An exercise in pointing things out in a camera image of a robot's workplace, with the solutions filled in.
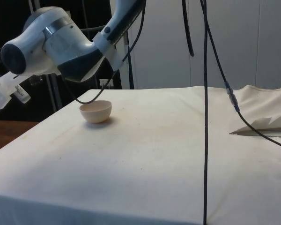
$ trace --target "cable connector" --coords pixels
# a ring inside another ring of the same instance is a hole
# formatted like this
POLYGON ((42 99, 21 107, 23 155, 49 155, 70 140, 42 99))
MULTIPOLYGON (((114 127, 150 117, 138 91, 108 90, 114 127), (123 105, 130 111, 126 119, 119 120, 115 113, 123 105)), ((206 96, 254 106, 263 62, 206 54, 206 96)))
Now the cable connector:
POLYGON ((227 94, 229 95, 230 101, 231 101, 232 105, 234 106, 236 112, 240 112, 237 98, 228 82, 225 82, 225 87, 226 87, 227 94))

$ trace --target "dark background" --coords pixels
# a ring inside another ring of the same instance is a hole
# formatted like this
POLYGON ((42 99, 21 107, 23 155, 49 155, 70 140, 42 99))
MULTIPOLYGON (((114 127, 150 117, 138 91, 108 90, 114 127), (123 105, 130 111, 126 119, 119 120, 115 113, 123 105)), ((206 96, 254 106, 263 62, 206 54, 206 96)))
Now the dark background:
MULTIPOLYGON (((41 7, 58 6, 71 12, 71 18, 80 28, 86 28, 83 16, 81 0, 40 0, 41 7)), ((111 18, 111 8, 109 0, 85 0, 85 8, 89 27, 105 25, 111 18)), ((20 35, 23 26, 30 16, 28 0, 0 0, 0 48, 9 40, 20 35)), ((90 40, 96 32, 90 33, 90 40)), ((7 71, 0 64, 0 74, 7 71)), ((99 86, 100 79, 108 79, 112 75, 112 69, 107 62, 97 73, 97 84, 94 78, 84 83, 69 83, 76 96, 80 96, 89 89, 99 86)), ((54 113, 50 100, 46 79, 32 85, 30 80, 26 80, 21 86, 30 94, 31 100, 27 104, 22 104, 18 99, 13 99, 8 105, 0 110, 0 120, 18 121, 42 121, 54 113)), ((72 101, 61 77, 57 77, 62 105, 65 106, 72 101)), ((120 89, 119 74, 114 78, 115 88, 120 89)))

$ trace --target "bowl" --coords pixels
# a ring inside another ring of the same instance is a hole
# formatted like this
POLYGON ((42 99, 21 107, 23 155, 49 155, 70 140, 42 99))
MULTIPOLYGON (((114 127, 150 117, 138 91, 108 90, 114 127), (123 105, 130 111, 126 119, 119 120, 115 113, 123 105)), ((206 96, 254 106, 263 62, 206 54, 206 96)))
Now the bowl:
POLYGON ((84 119, 90 123, 102 123, 111 114, 112 104, 109 101, 95 101, 91 104, 80 106, 84 119))

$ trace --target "wooden surface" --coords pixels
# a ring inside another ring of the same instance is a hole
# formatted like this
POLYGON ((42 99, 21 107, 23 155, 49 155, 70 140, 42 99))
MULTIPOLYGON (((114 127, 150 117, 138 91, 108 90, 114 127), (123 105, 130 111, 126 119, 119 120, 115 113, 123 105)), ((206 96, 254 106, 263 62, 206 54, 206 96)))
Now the wooden surface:
POLYGON ((38 123, 0 120, 0 149, 33 128, 36 124, 38 123))

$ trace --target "small bowl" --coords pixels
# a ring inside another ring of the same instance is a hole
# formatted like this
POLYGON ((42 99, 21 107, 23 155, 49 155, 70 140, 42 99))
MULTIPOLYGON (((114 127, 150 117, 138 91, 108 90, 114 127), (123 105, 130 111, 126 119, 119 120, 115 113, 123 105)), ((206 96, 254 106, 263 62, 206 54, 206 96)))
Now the small bowl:
POLYGON ((95 101, 88 105, 80 106, 84 119, 90 123, 102 123, 111 115, 112 104, 109 101, 95 101))

